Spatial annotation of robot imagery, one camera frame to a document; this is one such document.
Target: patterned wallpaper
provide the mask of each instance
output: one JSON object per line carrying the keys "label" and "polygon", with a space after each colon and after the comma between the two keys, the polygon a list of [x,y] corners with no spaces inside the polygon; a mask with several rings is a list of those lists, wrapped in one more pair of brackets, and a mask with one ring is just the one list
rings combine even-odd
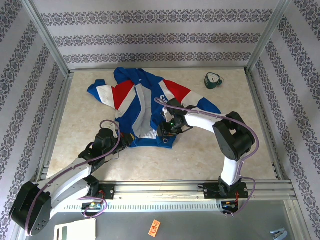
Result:
{"label": "patterned wallpaper", "polygon": [[244,67],[278,0],[35,0],[70,69]]}
{"label": "patterned wallpaper", "polygon": [[0,0],[0,240],[9,211],[37,172],[64,77],[18,0]]}
{"label": "patterned wallpaper", "polygon": [[253,71],[282,170],[320,239],[320,8],[291,2]]}

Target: purple cable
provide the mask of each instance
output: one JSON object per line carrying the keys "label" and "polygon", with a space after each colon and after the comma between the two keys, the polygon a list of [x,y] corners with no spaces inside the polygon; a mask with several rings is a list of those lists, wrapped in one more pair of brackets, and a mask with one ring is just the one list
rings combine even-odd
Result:
{"label": "purple cable", "polygon": [[250,198],[252,197],[252,195],[254,194],[254,191],[255,191],[255,189],[256,189],[256,181],[255,181],[253,178],[241,176],[241,169],[242,169],[242,166],[243,166],[245,160],[247,160],[248,158],[252,157],[252,156],[258,151],[259,146],[260,146],[260,142],[259,142],[258,136],[257,136],[257,134],[255,133],[255,131],[254,131],[251,127],[245,125],[243,122],[240,122],[240,121],[238,121],[238,120],[232,119],[232,118],[230,118],[230,117],[220,116],[220,115],[217,115],[217,114],[214,114],[214,113],[211,113],[211,112],[206,112],[206,111],[201,111],[201,110],[192,110],[192,109],[187,109],[187,108],[184,108],[184,107],[171,106],[171,105],[166,104],[166,103],[165,103],[161,98],[159,98],[159,97],[156,97],[156,98],[154,99],[154,101],[155,101],[157,104],[160,104],[160,105],[162,105],[162,106],[164,106],[164,107],[166,107],[166,108],[182,110],[182,111],[186,111],[186,112],[189,112],[189,113],[195,113],[195,114],[203,114],[203,115],[207,115],[207,116],[214,117],[214,118],[217,118],[217,119],[225,119],[225,120],[234,122],[234,123],[236,123],[236,124],[238,124],[238,125],[246,128],[246,129],[248,129],[248,130],[252,133],[252,135],[253,135],[253,137],[254,137],[254,139],[255,139],[255,142],[256,142],[255,149],[254,149],[250,154],[248,154],[247,156],[245,156],[245,157],[241,160],[241,162],[240,162],[240,164],[239,164],[239,168],[238,168],[237,175],[240,176],[240,177],[243,178],[243,179],[253,181],[253,188],[252,188],[252,191],[251,191],[251,193],[249,194],[249,197],[247,198],[247,200],[243,203],[243,205],[240,207],[240,209],[239,209],[237,212],[233,213],[233,215],[236,215],[236,214],[240,213],[240,212],[247,206]]}
{"label": "purple cable", "polygon": [[32,204],[31,204],[31,206],[30,206],[28,215],[27,215],[27,217],[26,217],[24,230],[25,230],[25,234],[26,234],[27,236],[30,236],[30,233],[28,232],[28,228],[29,228],[31,213],[32,213],[32,211],[33,211],[34,208],[35,208],[36,201],[38,200],[39,196],[44,192],[44,190],[46,190],[46,188],[47,188],[48,186],[50,186],[55,180],[57,180],[57,179],[60,178],[62,175],[66,174],[67,172],[69,172],[69,171],[71,171],[71,170],[74,170],[74,169],[76,169],[76,168],[78,168],[78,167],[81,167],[81,166],[83,166],[83,165],[85,165],[85,164],[92,163],[92,162],[94,162],[94,161],[96,161],[96,160],[99,160],[99,159],[101,159],[101,158],[104,158],[104,157],[110,155],[110,154],[117,148],[117,146],[118,146],[119,143],[120,143],[120,139],[121,139],[120,128],[119,128],[118,124],[116,124],[116,123],[115,123],[114,121],[112,121],[112,120],[103,120],[103,121],[101,122],[101,124],[100,124],[100,127],[102,126],[102,123],[105,123],[105,122],[110,122],[110,123],[114,124],[114,125],[116,126],[117,130],[118,130],[118,141],[116,142],[115,146],[114,146],[110,151],[108,151],[107,153],[105,153],[105,154],[103,154],[103,155],[101,155],[101,156],[97,156],[97,157],[95,157],[95,158],[93,158],[93,159],[91,159],[91,160],[84,161],[84,162],[82,162],[82,163],[79,163],[79,164],[77,164],[77,165],[75,165],[75,166],[72,166],[72,167],[64,170],[63,172],[61,172],[61,173],[59,173],[57,176],[55,176],[53,179],[51,179],[46,185],[44,185],[44,187],[43,187],[43,188],[38,192],[38,194],[35,196]]}
{"label": "purple cable", "polygon": [[104,213],[104,211],[107,209],[107,206],[108,206],[107,201],[103,198],[100,198],[100,197],[84,196],[84,197],[79,198],[78,200],[98,200],[98,201],[103,201],[103,203],[104,203],[103,209],[101,211],[99,211],[96,215],[93,215],[93,216],[87,216],[86,213],[89,209],[89,207],[87,207],[83,212],[83,216],[86,219],[92,219],[92,218],[96,218],[96,217],[100,216],[101,214]]}

